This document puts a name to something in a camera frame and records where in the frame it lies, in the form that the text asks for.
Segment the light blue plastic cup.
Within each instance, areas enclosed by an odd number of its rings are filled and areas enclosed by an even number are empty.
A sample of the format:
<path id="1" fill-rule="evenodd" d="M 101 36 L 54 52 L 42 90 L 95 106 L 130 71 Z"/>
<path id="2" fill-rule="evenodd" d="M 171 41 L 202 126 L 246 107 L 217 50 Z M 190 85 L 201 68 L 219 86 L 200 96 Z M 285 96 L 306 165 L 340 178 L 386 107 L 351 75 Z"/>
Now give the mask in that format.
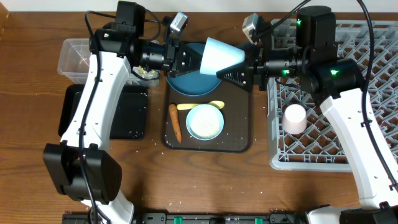
<path id="1" fill-rule="evenodd" d="M 215 76 L 218 71 L 244 62 L 244 59 L 243 50 L 209 37 L 202 55 L 200 73 Z"/>

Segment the yellow snack wrapper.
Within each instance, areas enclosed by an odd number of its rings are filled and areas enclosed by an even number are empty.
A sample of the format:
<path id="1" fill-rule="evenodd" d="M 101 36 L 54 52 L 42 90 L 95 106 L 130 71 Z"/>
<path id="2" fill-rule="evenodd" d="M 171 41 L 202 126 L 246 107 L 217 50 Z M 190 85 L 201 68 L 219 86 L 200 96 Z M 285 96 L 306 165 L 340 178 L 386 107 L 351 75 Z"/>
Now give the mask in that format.
<path id="1" fill-rule="evenodd" d="M 148 80 L 159 79 L 160 73 L 158 70 L 146 70 L 142 67 L 134 67 L 133 70 L 142 78 Z"/>

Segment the light blue bowl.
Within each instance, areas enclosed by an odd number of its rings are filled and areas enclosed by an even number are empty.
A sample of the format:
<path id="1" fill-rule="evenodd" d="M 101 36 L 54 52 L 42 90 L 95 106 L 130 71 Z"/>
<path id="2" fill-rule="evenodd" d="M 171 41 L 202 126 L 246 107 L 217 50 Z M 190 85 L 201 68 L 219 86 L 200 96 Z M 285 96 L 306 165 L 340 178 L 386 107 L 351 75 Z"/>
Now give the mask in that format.
<path id="1" fill-rule="evenodd" d="M 219 122 L 220 122 L 220 130 L 219 130 L 219 132 L 217 133 L 217 135 L 214 136 L 213 138 L 210 138 L 210 139 L 201 139 L 201 138 L 199 138 L 198 136 L 196 136 L 196 135 L 194 134 L 194 132 L 191 130 L 192 116 L 193 116 L 193 115 L 197 112 L 197 110 L 199 110 L 200 108 L 211 108 L 211 109 L 213 109 L 213 110 L 216 110 L 217 113 L 218 113 L 218 118 L 219 118 Z M 220 111 L 218 108 L 214 107 L 214 106 L 211 106 L 211 105 L 208 105 L 208 104 L 198 105 L 198 106 L 194 107 L 193 109 L 191 109 L 191 110 L 189 111 L 189 113 L 187 114 L 187 117 L 186 117 L 186 127 L 187 127 L 188 132 L 189 132 L 194 138 L 196 138 L 196 139 L 198 139 L 198 140 L 201 140 L 201 141 L 209 141 L 209 140 L 214 139 L 215 137 L 217 137 L 217 136 L 222 132 L 223 127 L 224 127 L 224 117 L 223 117 L 223 114 L 221 113 L 221 111 Z"/>

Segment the white rice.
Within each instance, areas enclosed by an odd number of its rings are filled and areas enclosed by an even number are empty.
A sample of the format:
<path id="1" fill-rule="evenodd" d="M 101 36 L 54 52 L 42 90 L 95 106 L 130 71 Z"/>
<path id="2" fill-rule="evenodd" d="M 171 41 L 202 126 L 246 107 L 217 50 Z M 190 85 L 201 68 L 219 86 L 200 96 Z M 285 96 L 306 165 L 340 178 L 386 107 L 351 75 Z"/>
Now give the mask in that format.
<path id="1" fill-rule="evenodd" d="M 220 130 L 218 113 L 211 108 L 200 108 L 192 116 L 191 130 L 201 139 L 210 139 Z"/>

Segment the pink plastic cup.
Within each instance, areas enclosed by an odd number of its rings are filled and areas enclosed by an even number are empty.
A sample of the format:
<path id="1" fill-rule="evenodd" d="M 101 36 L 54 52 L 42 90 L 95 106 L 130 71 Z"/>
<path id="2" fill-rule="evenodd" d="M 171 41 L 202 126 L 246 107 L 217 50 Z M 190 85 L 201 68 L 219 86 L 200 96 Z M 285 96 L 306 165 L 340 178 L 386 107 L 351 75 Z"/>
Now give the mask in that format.
<path id="1" fill-rule="evenodd" d="M 289 134 L 300 134 L 307 127 L 307 114 L 300 104 L 286 107 L 282 117 L 282 128 Z"/>

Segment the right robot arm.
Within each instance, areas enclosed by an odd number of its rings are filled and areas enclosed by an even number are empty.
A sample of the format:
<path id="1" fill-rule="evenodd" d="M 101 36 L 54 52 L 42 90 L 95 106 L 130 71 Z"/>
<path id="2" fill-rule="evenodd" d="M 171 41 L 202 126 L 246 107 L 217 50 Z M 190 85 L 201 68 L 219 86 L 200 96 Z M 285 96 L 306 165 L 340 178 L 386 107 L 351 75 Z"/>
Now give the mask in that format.
<path id="1" fill-rule="evenodd" d="M 396 223 L 397 162 L 380 130 L 368 94 L 369 74 L 338 58 L 336 18 L 326 6 L 302 2 L 296 15 L 296 47 L 271 47 L 275 25 L 257 14 L 245 18 L 249 58 L 219 69 L 217 77 L 246 90 L 271 77 L 299 77 L 300 87 L 333 127 L 354 175 L 359 208 L 323 206 L 307 211 L 307 223 Z"/>

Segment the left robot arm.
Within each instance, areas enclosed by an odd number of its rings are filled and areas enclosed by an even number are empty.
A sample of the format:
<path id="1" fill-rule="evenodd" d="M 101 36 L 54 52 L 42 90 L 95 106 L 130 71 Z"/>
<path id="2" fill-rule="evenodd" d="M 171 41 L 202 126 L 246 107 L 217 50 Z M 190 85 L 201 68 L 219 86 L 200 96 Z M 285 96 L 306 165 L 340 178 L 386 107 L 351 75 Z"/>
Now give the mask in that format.
<path id="1" fill-rule="evenodd" d="M 158 21 L 164 41 L 145 39 L 148 10 L 119 1 L 111 22 L 90 30 L 90 67 L 73 119 L 58 144 L 44 149 L 44 163 L 57 192 L 90 206 L 89 223 L 131 223 L 133 204 L 121 192 L 122 168 L 109 155 L 119 97 L 136 67 L 168 77 L 195 72 L 201 55 L 179 37 L 188 17 L 177 13 Z"/>

